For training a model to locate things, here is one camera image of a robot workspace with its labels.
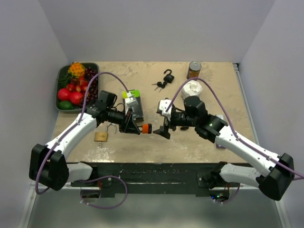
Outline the orange padlock with keys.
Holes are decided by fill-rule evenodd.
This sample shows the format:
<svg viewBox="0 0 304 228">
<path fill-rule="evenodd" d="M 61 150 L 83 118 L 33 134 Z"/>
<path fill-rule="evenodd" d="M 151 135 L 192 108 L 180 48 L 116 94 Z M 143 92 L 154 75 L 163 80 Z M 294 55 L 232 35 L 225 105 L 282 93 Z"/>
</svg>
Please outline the orange padlock with keys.
<svg viewBox="0 0 304 228">
<path fill-rule="evenodd" d="M 141 126 L 138 126 L 141 129 L 141 133 L 143 134 L 151 134 L 152 133 L 152 124 L 143 124 Z"/>
</svg>

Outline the black padlock with keys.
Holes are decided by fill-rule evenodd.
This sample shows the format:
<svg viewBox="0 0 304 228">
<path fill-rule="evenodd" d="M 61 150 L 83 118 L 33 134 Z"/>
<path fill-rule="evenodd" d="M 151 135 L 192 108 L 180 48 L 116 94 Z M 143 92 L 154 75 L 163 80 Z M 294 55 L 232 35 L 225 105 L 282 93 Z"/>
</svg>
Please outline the black padlock with keys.
<svg viewBox="0 0 304 228">
<path fill-rule="evenodd" d="M 164 71 L 164 74 L 165 74 L 165 76 L 164 76 L 162 82 L 159 81 L 159 82 L 153 84 L 153 86 L 155 86 L 155 85 L 157 86 L 155 88 L 155 91 L 157 89 L 159 89 L 159 92 L 160 92 L 162 89 L 164 89 L 166 87 L 167 84 L 171 84 L 174 81 L 175 76 L 172 75 L 172 70 L 171 69 L 166 69 Z"/>
</svg>

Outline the yellow padlock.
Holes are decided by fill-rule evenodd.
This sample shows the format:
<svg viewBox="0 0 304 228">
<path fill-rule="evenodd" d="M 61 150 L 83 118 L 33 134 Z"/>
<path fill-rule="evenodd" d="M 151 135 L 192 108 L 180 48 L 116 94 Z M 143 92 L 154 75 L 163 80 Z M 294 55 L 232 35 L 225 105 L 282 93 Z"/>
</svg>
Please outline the yellow padlock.
<svg viewBox="0 0 304 228">
<path fill-rule="evenodd" d="M 182 127 L 180 128 L 181 131 L 185 131 L 185 130 L 187 130 L 187 129 L 189 129 L 188 126 L 182 126 Z"/>
</svg>

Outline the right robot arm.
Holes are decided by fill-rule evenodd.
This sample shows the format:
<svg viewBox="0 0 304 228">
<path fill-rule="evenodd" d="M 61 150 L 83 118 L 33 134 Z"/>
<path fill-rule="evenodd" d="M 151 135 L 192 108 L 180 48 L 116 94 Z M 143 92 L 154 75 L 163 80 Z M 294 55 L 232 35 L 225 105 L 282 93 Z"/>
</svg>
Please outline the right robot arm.
<svg viewBox="0 0 304 228">
<path fill-rule="evenodd" d="M 232 131 L 230 125 L 221 118 L 208 113 L 205 104 L 197 96 L 184 100 L 184 111 L 177 111 L 169 99 L 158 103 L 157 113 L 164 118 L 163 125 L 154 131 L 166 139 L 170 138 L 169 129 L 178 126 L 194 127 L 203 139 L 219 144 L 245 160 L 250 166 L 233 165 L 220 162 L 204 180 L 209 187 L 221 187 L 225 183 L 239 183 L 259 190 L 272 200 L 279 201 L 294 180 L 293 158 L 284 153 L 282 156 L 270 152 Z"/>
</svg>

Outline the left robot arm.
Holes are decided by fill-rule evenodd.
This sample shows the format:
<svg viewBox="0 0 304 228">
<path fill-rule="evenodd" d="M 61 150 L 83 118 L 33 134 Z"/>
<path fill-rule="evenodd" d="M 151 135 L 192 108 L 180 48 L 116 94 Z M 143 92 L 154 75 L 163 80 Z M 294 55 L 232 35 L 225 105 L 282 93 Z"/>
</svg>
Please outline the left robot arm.
<svg viewBox="0 0 304 228">
<path fill-rule="evenodd" d="M 130 92 L 125 99 L 125 110 L 114 108 L 117 96 L 101 91 L 98 99 L 86 104 L 85 109 L 56 138 L 45 145 L 36 144 L 31 151 L 29 178 L 53 190 L 60 190 L 67 182 L 82 181 L 87 186 L 98 182 L 98 174 L 87 163 L 68 164 L 66 159 L 73 149 L 101 123 L 116 124 L 122 133 L 141 133 L 132 117 L 138 104 Z"/>
</svg>

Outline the razor box green black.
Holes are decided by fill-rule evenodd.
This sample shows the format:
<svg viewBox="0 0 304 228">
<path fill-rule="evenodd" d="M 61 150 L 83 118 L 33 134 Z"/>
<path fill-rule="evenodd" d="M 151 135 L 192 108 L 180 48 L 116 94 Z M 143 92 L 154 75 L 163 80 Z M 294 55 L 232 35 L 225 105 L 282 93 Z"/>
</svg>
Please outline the razor box green black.
<svg viewBox="0 0 304 228">
<path fill-rule="evenodd" d="M 132 112 L 133 115 L 133 120 L 136 122 L 143 122 L 144 117 L 143 117 L 143 107 L 142 107 L 142 101 L 141 101 L 141 95 L 139 90 L 130 90 L 132 93 L 134 93 L 134 96 L 136 97 L 136 100 L 138 102 L 138 105 L 135 107 L 134 111 Z"/>
</svg>

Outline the brass padlock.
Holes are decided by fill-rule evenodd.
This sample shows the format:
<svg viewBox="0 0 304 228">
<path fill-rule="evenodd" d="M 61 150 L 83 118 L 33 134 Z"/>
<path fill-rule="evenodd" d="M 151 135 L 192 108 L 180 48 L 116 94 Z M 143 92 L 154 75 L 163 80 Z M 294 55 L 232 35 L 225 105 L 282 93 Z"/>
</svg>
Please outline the brass padlock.
<svg viewBox="0 0 304 228">
<path fill-rule="evenodd" d="M 103 132 L 96 132 L 94 135 L 94 141 L 98 143 L 98 147 L 102 148 L 103 143 L 107 142 L 108 139 L 108 130 L 109 128 L 113 127 L 114 128 L 114 133 L 117 131 L 116 124 L 114 123 L 109 123 Z"/>
</svg>

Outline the white toilet paper roll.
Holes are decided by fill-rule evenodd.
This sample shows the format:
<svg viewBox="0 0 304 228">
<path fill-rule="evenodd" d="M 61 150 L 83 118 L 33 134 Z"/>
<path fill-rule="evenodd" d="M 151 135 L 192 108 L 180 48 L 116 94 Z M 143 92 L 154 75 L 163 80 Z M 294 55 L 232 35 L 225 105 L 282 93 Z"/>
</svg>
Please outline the white toilet paper roll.
<svg viewBox="0 0 304 228">
<path fill-rule="evenodd" d="M 183 100 L 189 96 L 200 97 L 202 89 L 203 88 L 199 82 L 197 82 L 195 80 L 191 80 L 191 81 L 187 82 L 181 89 L 181 97 Z"/>
</svg>

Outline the purple toothpaste box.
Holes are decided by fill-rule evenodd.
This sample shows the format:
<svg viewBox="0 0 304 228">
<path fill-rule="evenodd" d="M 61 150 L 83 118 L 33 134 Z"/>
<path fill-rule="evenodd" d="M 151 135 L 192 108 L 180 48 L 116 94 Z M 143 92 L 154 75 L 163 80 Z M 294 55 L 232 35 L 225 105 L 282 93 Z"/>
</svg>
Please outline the purple toothpaste box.
<svg viewBox="0 0 304 228">
<path fill-rule="evenodd" d="M 222 115 L 222 114 L 216 114 L 216 117 L 217 117 L 217 119 L 216 119 L 216 122 L 215 122 L 215 124 L 216 124 L 215 128 L 216 128 L 216 131 L 217 131 L 218 133 L 221 133 L 220 131 L 221 131 L 224 127 L 226 127 L 228 124 L 227 124 L 227 122 L 226 122 L 226 120 L 225 120 L 224 115 Z M 218 143 L 216 143 L 216 148 L 217 148 L 217 149 L 221 149 L 221 150 L 224 150 L 224 149 L 225 149 L 225 147 L 224 147 L 223 145 L 218 144 Z"/>
</svg>

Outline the tin can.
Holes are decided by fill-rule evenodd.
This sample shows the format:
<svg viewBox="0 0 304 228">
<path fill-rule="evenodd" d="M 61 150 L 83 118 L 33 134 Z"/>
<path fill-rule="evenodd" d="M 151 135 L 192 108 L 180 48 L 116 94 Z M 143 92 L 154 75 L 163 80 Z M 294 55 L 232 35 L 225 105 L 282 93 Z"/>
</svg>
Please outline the tin can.
<svg viewBox="0 0 304 228">
<path fill-rule="evenodd" d="M 189 64 L 187 79 L 199 77 L 201 71 L 201 63 L 197 61 L 192 61 Z"/>
</svg>

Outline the fruit tray dark green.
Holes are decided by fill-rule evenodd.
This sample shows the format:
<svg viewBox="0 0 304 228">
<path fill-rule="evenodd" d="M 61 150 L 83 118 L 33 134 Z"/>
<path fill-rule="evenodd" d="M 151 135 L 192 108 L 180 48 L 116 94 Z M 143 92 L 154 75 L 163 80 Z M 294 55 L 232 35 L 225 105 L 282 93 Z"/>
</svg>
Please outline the fruit tray dark green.
<svg viewBox="0 0 304 228">
<path fill-rule="evenodd" d="M 90 62 L 74 62 L 62 67 L 57 75 L 56 108 L 65 113 L 81 112 L 84 101 L 89 103 L 99 94 L 99 79 L 93 79 L 98 72 L 98 65 Z"/>
</svg>

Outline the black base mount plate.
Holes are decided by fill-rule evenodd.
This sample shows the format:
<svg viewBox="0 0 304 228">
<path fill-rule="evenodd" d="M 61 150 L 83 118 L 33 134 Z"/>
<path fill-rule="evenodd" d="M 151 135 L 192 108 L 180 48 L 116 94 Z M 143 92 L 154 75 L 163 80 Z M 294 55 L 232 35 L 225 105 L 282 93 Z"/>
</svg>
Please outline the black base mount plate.
<svg viewBox="0 0 304 228">
<path fill-rule="evenodd" d="M 102 197 L 124 194 L 189 194 L 208 197 L 226 186 L 211 175 L 217 163 L 92 163 L 89 183 L 72 187 L 102 187 Z"/>
</svg>

